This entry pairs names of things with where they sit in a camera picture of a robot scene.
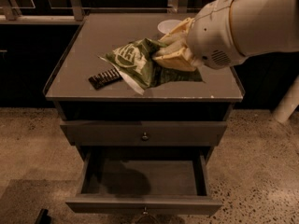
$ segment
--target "white bowl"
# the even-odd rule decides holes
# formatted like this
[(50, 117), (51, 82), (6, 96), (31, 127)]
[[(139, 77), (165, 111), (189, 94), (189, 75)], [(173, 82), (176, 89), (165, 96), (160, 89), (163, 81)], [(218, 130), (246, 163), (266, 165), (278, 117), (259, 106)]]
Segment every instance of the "white bowl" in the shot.
[(162, 34), (168, 34), (172, 29), (174, 29), (181, 21), (180, 20), (166, 20), (161, 21), (158, 24), (158, 30)]

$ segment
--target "white pipe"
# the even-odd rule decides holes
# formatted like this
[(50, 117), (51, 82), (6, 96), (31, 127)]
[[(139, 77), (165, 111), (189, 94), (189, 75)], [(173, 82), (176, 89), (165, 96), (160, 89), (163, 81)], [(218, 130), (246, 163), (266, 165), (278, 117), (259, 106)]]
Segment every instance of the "white pipe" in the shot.
[(286, 122), (297, 106), (299, 106), (299, 76), (275, 109), (273, 113), (274, 119), (280, 123)]

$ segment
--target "speckled floor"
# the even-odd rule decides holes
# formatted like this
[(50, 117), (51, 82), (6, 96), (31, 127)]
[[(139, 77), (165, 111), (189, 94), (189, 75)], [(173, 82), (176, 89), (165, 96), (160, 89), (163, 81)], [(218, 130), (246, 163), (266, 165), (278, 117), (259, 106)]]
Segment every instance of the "speckled floor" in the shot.
[[(82, 160), (54, 109), (0, 108), (0, 223), (133, 224), (136, 215), (75, 214)], [(299, 112), (282, 125), (267, 110), (234, 110), (207, 165), (223, 207), (212, 217), (155, 216), (162, 224), (299, 223)]]

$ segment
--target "metal knob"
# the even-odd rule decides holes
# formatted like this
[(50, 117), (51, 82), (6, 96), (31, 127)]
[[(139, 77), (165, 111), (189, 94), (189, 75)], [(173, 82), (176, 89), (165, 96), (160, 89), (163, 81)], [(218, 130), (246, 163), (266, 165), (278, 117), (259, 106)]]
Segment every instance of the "metal knob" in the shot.
[(150, 138), (149, 138), (148, 134), (147, 134), (146, 132), (144, 132), (144, 133), (142, 134), (142, 136), (141, 136), (141, 139), (142, 139), (143, 141), (148, 141)]

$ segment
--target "closed drawer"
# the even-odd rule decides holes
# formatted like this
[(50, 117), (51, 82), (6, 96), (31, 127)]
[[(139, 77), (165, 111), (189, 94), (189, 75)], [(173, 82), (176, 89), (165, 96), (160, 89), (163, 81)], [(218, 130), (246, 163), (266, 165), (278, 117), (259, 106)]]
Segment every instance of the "closed drawer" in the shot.
[(64, 121), (71, 144), (81, 146), (216, 146), (225, 121)]
[(199, 147), (92, 147), (66, 203), (80, 213), (213, 215), (221, 207)]

